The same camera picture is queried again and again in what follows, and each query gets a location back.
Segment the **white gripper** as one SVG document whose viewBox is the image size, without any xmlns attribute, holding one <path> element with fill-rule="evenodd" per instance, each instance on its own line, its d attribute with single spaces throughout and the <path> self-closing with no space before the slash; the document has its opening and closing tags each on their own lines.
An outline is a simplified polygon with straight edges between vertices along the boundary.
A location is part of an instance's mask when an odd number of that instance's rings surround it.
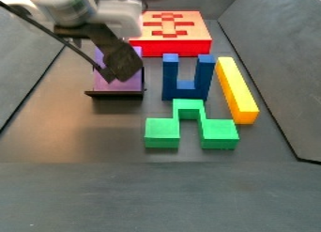
<svg viewBox="0 0 321 232">
<path fill-rule="evenodd" d="M 141 35 L 141 2 L 139 0 L 0 0 L 38 23 L 76 27 L 103 23 L 116 37 Z"/>
</svg>

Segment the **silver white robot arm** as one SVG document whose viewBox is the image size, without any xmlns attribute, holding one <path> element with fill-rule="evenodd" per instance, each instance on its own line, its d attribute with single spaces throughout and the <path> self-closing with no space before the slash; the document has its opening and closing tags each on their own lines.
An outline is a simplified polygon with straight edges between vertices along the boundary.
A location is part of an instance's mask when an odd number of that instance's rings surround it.
<svg viewBox="0 0 321 232">
<path fill-rule="evenodd" d="M 22 8 L 38 21 L 48 20 L 63 28 L 91 28 L 89 39 L 103 50 L 128 51 L 124 39 L 141 35 L 143 3 L 153 0 L 0 0 L 10 8 Z"/>
</svg>

